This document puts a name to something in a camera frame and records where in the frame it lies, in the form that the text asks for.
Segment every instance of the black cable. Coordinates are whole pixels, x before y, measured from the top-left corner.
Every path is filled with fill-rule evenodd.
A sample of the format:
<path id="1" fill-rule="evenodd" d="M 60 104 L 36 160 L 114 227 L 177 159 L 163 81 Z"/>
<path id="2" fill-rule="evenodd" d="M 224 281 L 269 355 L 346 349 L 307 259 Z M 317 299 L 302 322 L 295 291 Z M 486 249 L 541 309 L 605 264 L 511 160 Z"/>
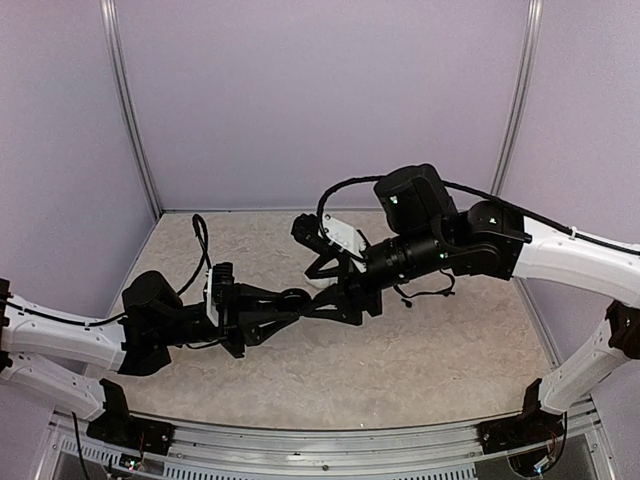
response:
<path id="1" fill-rule="evenodd" d="M 78 417 L 74 412 L 71 412 L 73 417 L 73 428 L 76 431 L 76 447 L 78 448 L 78 458 L 80 459 L 80 466 L 82 467 L 82 473 L 85 480 L 91 480 L 89 472 L 87 471 L 87 465 L 84 463 L 84 456 L 82 455 L 82 444 L 80 443 L 80 430 L 78 429 Z"/>
<path id="2" fill-rule="evenodd" d="M 207 268 L 211 269 L 211 259 L 209 258 L 209 231 L 207 229 L 207 223 L 197 213 L 191 217 L 191 225 L 193 226 L 193 233 L 198 239 L 198 243 L 200 244 L 200 249 L 202 250 L 202 255 L 200 256 L 200 261 L 198 262 L 198 266 L 194 270 L 193 274 L 187 280 L 180 290 L 178 290 L 178 296 L 181 296 L 187 289 L 193 285 L 193 282 L 196 281 L 200 271 L 204 264 L 207 264 Z"/>
<path id="3" fill-rule="evenodd" d="M 64 323 L 65 325 L 73 325 L 76 327 L 101 327 L 103 325 L 107 325 L 108 323 L 112 323 L 117 320 L 120 320 L 125 316 L 124 313 L 119 313 L 118 315 L 114 315 L 113 317 L 109 317 L 105 320 L 100 320 L 93 323 L 84 323 L 84 322 L 78 322 L 75 320 L 68 320 L 66 318 L 56 317 L 55 315 L 49 315 L 48 313 L 40 312 L 38 310 L 33 310 L 31 308 L 22 308 L 21 306 L 8 302 L 6 300 L 0 300 L 0 303 L 4 303 L 8 307 L 15 308 L 16 310 L 19 310 L 24 313 L 28 313 L 29 315 L 35 315 L 36 317 L 46 318 L 47 320 L 53 320 L 54 322 Z"/>
<path id="4" fill-rule="evenodd" d="M 453 182 L 447 182 L 444 181 L 444 186 L 447 188 L 452 188 L 453 190 L 459 190 L 461 192 L 465 192 L 465 193 L 469 193 L 471 195 L 475 195 L 477 197 L 480 198 L 484 198 L 485 200 L 489 200 L 493 203 L 496 203 L 500 206 L 503 207 L 507 207 L 510 208 L 512 210 L 515 210 L 517 212 L 522 213 L 523 215 L 532 218 L 533 220 L 536 220 L 540 223 L 543 223 L 551 228 L 555 228 L 556 230 L 558 230 L 561 233 L 564 233 L 565 235 L 573 235 L 574 232 L 570 227 L 567 227 L 566 225 L 562 225 L 561 223 L 552 220 L 548 217 L 545 217 L 543 215 L 540 215 L 539 213 L 535 213 L 532 212 L 531 210 L 527 210 L 526 208 L 520 207 L 518 205 L 515 205 L 511 202 L 507 202 L 506 200 L 503 200 L 500 197 L 497 197 L 495 195 L 491 195 L 490 193 L 486 193 L 483 192 L 482 190 L 477 190 L 473 187 L 468 187 L 466 185 L 460 185 L 458 183 L 453 183 Z M 584 240 L 585 242 L 589 242 L 589 243 L 593 243 L 594 245 L 598 245 L 600 247 L 605 247 L 605 248 L 609 248 L 611 250 L 616 250 L 618 252 L 622 252 L 622 253 L 627 253 L 630 255 L 636 255 L 636 256 L 640 256 L 640 251 L 639 250 L 633 250 L 631 248 L 626 248 L 626 247 L 621 247 L 620 245 L 615 245 L 613 243 L 609 243 L 606 242 L 604 240 L 599 240 L 597 238 L 593 238 L 590 237 L 589 235 L 584 235 L 583 233 L 579 233 L 576 232 L 575 233 L 575 238 L 578 238 L 580 240 Z"/>
<path id="5" fill-rule="evenodd" d="M 358 262 L 363 262 L 364 259 L 348 250 L 344 250 L 342 247 L 340 247 L 339 245 L 331 241 L 327 236 L 327 231 L 324 228 L 324 206 L 327 203 L 327 200 L 329 200 L 329 197 L 334 193 L 336 193 L 338 190 L 344 187 L 348 187 L 350 185 L 377 182 L 378 180 L 383 178 L 383 176 L 384 175 L 371 175 L 368 177 L 354 177 L 354 178 L 349 178 L 347 180 L 343 180 L 342 182 L 336 183 L 332 187 L 329 187 L 329 189 L 322 194 L 322 196 L 320 197 L 320 200 L 318 200 L 318 207 L 316 208 L 316 217 L 318 217 L 318 228 L 320 230 L 320 236 L 322 236 L 322 238 L 324 238 L 330 245 L 334 246 L 334 248 L 338 249 L 340 252 L 345 253 L 348 257 Z"/>
<path id="6" fill-rule="evenodd" d="M 411 295 L 404 292 L 399 285 L 394 285 L 393 290 L 402 297 L 402 302 L 407 306 L 407 308 L 411 308 L 413 305 L 413 303 L 409 301 L 411 298 L 428 296 L 428 295 L 442 295 L 444 297 L 448 297 L 449 295 L 455 295 L 456 292 L 453 291 L 453 287 L 456 284 L 456 277 L 454 277 L 450 273 L 445 272 L 444 270 L 439 270 L 439 272 L 449 279 L 450 284 L 448 287 L 442 288 L 440 290 L 435 290 L 435 291 L 417 292 Z"/>

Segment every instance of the lavender wall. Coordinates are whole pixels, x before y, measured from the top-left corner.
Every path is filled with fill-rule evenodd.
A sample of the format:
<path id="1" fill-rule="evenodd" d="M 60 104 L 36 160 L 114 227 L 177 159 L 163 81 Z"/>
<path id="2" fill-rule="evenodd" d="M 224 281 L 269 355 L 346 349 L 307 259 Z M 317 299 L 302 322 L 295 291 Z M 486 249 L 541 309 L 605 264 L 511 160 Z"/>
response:
<path id="1" fill-rule="evenodd" d="M 528 2 L 118 2 L 168 209 L 296 208 L 353 175 L 432 162 L 489 188 Z M 375 205 L 370 187 L 337 205 Z"/>
<path id="2" fill-rule="evenodd" d="M 581 230 L 640 242 L 640 9 L 637 2 L 546 2 L 505 196 Z M 530 282 L 563 357 L 610 300 Z M 640 368 L 594 392 L 624 479 L 640 471 Z"/>
<path id="3" fill-rule="evenodd" d="M 0 277 L 104 315 L 152 228 L 98 2 L 0 5 Z M 0 478 L 26 479 L 52 406 L 0 385 Z"/>

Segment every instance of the beige floor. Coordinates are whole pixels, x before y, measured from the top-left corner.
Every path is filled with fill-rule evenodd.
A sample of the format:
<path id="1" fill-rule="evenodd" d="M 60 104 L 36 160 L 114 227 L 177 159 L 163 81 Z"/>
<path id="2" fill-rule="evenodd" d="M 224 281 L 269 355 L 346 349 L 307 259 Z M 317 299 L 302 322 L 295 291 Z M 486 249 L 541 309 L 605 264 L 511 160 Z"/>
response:
<path id="1" fill-rule="evenodd" d="M 314 254 L 289 235 L 289 212 L 204 215 L 212 261 L 232 261 L 236 280 L 267 289 L 307 287 Z M 378 212 L 339 218 L 370 240 L 390 235 Z M 165 215 L 131 281 L 161 271 L 176 288 L 199 247 L 189 215 Z M 202 299 L 203 277 L 185 295 Z M 446 285 L 438 274 L 408 291 Z M 456 295 L 407 309 L 383 297 L 384 315 L 362 327 L 303 319 L 234 360 L 221 347 L 172 348 L 173 363 L 146 378 L 112 375 L 133 410 L 213 423 L 301 429 L 378 428 L 477 418 L 520 408 L 524 388 L 548 370 L 512 283 L 459 278 Z"/>

